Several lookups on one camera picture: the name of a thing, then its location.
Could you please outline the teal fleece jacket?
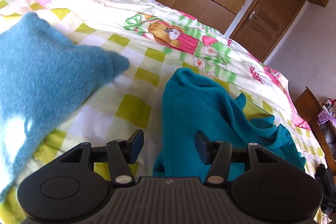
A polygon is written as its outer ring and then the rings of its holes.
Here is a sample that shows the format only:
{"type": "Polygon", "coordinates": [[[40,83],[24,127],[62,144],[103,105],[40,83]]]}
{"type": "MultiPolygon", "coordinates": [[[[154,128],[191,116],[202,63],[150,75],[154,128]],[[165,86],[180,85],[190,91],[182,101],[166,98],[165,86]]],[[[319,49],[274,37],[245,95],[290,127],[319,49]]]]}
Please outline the teal fleece jacket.
{"type": "Polygon", "coordinates": [[[205,180],[205,165],[194,144],[201,130],[210,141],[226,141],[245,148],[258,143],[299,170],[306,160],[297,151],[288,129],[275,125],[275,117],[249,103],[241,93],[232,98],[215,81],[187,68],[175,71],[162,97],[162,149],[154,167],[154,177],[199,177],[205,180]]]}

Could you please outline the purple patterned cloth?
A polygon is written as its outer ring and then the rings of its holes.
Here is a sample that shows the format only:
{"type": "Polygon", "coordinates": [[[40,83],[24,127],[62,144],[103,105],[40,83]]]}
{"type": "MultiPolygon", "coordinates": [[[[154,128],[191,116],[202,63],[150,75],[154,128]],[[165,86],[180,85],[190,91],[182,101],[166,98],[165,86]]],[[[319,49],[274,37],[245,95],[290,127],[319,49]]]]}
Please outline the purple patterned cloth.
{"type": "Polygon", "coordinates": [[[329,112],[322,110],[319,114],[318,114],[318,125],[321,126],[322,124],[327,123],[328,121],[331,122],[331,124],[336,127],[336,120],[335,117],[333,117],[332,115],[330,115],[329,112]]]}

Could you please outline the plush toys on desk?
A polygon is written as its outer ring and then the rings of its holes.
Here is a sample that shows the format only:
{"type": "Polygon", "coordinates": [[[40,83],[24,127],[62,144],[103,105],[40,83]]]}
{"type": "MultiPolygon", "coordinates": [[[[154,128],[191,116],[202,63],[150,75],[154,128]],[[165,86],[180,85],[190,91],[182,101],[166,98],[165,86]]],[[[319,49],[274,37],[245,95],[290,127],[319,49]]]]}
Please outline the plush toys on desk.
{"type": "Polygon", "coordinates": [[[336,99],[332,99],[332,98],[327,98],[326,100],[325,100],[325,102],[323,103],[323,108],[326,110],[326,111],[328,111],[328,112],[333,112],[333,107],[334,107],[334,105],[335,105],[335,101],[336,101],[336,99]]]}

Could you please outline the wooden side desk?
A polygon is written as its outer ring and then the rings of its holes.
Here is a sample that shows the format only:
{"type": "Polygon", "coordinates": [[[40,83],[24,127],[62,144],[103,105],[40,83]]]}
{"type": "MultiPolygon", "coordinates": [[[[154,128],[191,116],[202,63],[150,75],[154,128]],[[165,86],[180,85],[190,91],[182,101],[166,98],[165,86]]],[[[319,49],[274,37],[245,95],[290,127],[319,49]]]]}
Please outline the wooden side desk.
{"type": "Polygon", "coordinates": [[[326,164],[335,176],[335,159],[323,135],[321,126],[318,125],[318,114],[323,110],[322,105],[308,87],[306,87],[303,93],[295,100],[294,105],[298,114],[309,124],[324,152],[326,164]]]}

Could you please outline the folded blue fleece blanket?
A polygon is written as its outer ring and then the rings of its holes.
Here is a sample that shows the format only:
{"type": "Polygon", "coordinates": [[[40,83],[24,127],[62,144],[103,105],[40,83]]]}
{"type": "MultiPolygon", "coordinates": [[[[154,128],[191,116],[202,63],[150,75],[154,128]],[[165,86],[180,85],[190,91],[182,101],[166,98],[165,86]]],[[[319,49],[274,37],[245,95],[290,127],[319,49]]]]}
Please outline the folded blue fleece blanket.
{"type": "Polygon", "coordinates": [[[1,198],[46,135],[128,68],[126,57],[74,44],[34,12],[1,34],[1,198]]]}

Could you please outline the checkered cartoon bed quilt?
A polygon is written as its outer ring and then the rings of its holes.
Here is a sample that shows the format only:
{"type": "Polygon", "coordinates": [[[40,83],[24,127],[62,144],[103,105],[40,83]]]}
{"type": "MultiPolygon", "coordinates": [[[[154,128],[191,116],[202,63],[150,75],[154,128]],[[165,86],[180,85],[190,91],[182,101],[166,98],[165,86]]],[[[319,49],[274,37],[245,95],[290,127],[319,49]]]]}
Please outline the checkered cartoon bed quilt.
{"type": "Polygon", "coordinates": [[[289,97],[288,80],[192,16],[152,0],[1,0],[1,31],[31,11],[73,43],[117,52],[130,67],[45,137],[1,203],[1,223],[25,219],[16,198],[21,181],[82,141],[101,146],[141,128],[145,145],[131,171],[151,175],[161,144],[162,93],[178,68],[209,77],[232,97],[243,93],[272,114],[275,124],[289,130],[307,174],[325,163],[321,146],[289,97]]]}

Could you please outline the brown wooden door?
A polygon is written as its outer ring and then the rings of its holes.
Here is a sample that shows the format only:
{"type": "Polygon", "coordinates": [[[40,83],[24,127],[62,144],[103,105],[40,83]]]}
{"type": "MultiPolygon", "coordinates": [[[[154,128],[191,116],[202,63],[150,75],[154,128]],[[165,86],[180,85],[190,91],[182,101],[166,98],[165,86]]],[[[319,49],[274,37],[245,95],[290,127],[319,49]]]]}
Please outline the brown wooden door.
{"type": "Polygon", "coordinates": [[[304,3],[305,0],[253,0],[230,38],[264,62],[304,3]]]}

